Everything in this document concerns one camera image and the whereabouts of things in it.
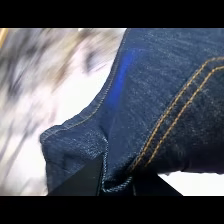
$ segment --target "blurred background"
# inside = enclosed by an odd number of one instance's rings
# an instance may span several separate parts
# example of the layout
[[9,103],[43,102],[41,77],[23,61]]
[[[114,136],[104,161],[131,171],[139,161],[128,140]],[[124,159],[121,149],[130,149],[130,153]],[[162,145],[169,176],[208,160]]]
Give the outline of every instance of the blurred background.
[[[124,32],[0,28],[0,195],[47,194],[39,135],[94,99]],[[224,195],[223,175],[161,177],[183,195]]]

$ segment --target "dark blue jeans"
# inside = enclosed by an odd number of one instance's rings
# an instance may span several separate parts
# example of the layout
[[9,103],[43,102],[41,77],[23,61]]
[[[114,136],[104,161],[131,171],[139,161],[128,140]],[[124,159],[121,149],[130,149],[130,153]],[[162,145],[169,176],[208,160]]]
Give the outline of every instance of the dark blue jeans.
[[40,142],[49,191],[102,152],[105,192],[142,172],[224,173],[224,29],[128,29],[93,102]]

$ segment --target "black object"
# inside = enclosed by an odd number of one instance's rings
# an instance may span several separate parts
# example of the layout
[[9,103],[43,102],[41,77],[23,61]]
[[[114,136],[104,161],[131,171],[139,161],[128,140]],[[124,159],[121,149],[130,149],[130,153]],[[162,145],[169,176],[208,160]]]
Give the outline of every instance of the black object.
[[182,196],[157,174],[136,175],[128,193],[104,193],[101,191],[103,154],[50,192],[48,196]]

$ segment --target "jeans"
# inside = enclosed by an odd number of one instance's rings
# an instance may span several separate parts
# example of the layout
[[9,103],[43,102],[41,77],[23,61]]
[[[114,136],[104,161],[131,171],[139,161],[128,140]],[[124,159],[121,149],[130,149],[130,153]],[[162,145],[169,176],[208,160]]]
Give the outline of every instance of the jeans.
[[102,188],[132,176],[224,173],[224,29],[127,29],[80,114],[40,136],[52,191],[104,153]]

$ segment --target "blue stain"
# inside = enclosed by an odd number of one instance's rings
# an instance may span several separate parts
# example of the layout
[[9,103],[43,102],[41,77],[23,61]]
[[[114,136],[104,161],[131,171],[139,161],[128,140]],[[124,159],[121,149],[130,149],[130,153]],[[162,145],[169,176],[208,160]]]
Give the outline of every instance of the blue stain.
[[115,74],[116,77],[113,86],[111,87],[111,90],[106,99],[106,104],[107,106],[109,106],[110,109],[116,108],[119,96],[121,94],[124,85],[125,76],[127,74],[126,71],[130,66],[130,64],[132,63],[134,56],[135,56],[134,52],[129,51],[122,58],[120,69],[118,70],[117,74]]

